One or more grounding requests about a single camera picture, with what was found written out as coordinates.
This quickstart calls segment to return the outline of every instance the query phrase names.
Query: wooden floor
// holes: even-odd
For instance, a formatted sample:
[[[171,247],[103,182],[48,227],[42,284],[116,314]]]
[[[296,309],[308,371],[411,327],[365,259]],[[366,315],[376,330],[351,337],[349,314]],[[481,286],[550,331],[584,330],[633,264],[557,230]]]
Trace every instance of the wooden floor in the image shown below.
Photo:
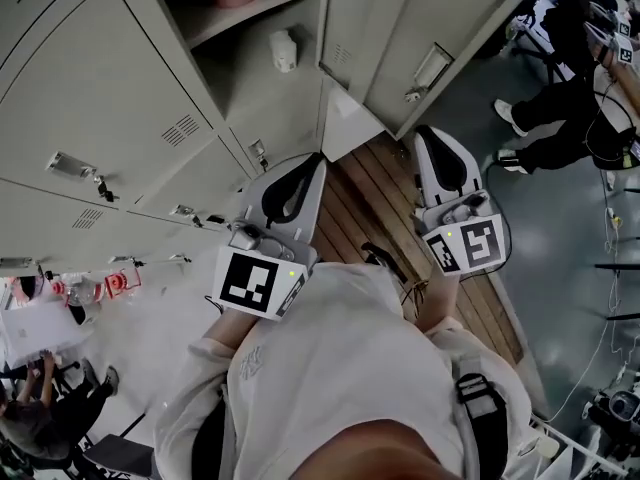
[[[313,245],[325,261],[363,263],[368,253],[361,246],[371,242],[393,256],[408,278],[408,290],[429,278],[434,261],[413,231],[410,215],[417,197],[408,151],[380,135],[329,164]],[[513,326],[486,276],[462,283],[455,316],[510,364],[522,358]]]

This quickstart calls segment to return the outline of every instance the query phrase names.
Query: backpack strap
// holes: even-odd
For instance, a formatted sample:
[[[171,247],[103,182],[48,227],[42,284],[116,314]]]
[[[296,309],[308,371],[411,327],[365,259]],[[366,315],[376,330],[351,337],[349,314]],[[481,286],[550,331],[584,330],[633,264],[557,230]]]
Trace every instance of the backpack strap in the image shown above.
[[[481,373],[479,359],[454,365],[454,417],[465,456],[466,480],[499,480],[507,465],[507,405]]]

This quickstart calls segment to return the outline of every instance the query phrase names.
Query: gray floor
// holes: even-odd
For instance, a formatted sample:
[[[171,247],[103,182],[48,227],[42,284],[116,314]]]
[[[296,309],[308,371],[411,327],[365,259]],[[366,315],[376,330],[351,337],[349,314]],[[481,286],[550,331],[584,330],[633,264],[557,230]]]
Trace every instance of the gray floor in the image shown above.
[[[486,167],[488,155],[515,136],[493,112],[493,100],[500,97],[515,103],[534,96],[541,87],[520,59],[507,54],[473,61],[430,107],[423,122],[456,137]],[[549,135],[557,125],[544,128],[531,135]],[[624,219],[618,260],[640,259],[636,241],[624,240],[640,235],[640,211],[636,210],[640,194],[619,193],[622,186],[638,187],[640,181],[637,174],[626,173],[617,183],[610,204]],[[605,205],[599,171],[590,159],[533,176],[493,168],[490,188],[513,230],[513,254],[500,274],[538,364],[550,417],[589,363],[609,311],[613,275],[592,266],[611,259],[604,250]],[[620,312],[640,311],[640,272],[623,274],[619,289]],[[635,323],[617,326],[615,348],[623,347],[625,359],[638,333]],[[623,363],[623,353],[611,352],[610,326],[589,372],[554,426],[569,434],[578,431],[584,402],[594,390],[609,385]],[[637,357],[630,368],[638,368]]]

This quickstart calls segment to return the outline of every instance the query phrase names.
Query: black pants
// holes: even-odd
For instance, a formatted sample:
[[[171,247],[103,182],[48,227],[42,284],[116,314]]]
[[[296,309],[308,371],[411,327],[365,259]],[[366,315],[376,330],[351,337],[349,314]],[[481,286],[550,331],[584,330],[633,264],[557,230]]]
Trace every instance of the black pants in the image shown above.
[[[598,110],[593,93],[593,73],[586,80],[576,76],[568,82],[546,86],[532,100],[514,105],[511,110],[513,120],[526,132],[541,124],[565,120],[558,133],[538,139],[517,152],[522,167],[528,172],[538,167],[561,169],[589,156],[589,149],[606,160],[618,158],[618,133]],[[589,148],[585,144],[587,131]]]
[[[109,384],[102,384],[89,395],[91,388],[85,379],[51,408],[51,417],[72,446],[78,444],[93,427],[113,392]]]

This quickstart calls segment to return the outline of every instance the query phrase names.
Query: shelf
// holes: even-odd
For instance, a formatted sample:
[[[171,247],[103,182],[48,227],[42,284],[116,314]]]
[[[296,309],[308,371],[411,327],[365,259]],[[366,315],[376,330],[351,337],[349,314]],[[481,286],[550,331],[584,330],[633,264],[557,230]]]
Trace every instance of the shelf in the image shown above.
[[[304,93],[321,76],[315,67],[319,0],[302,0],[249,26],[228,30],[195,50],[194,58],[227,124],[233,126],[286,94]],[[298,66],[281,73],[272,62],[269,35],[287,29],[298,45]]]
[[[220,9],[217,7],[174,7],[171,9],[189,48],[249,18],[294,0],[254,0],[243,7]]]

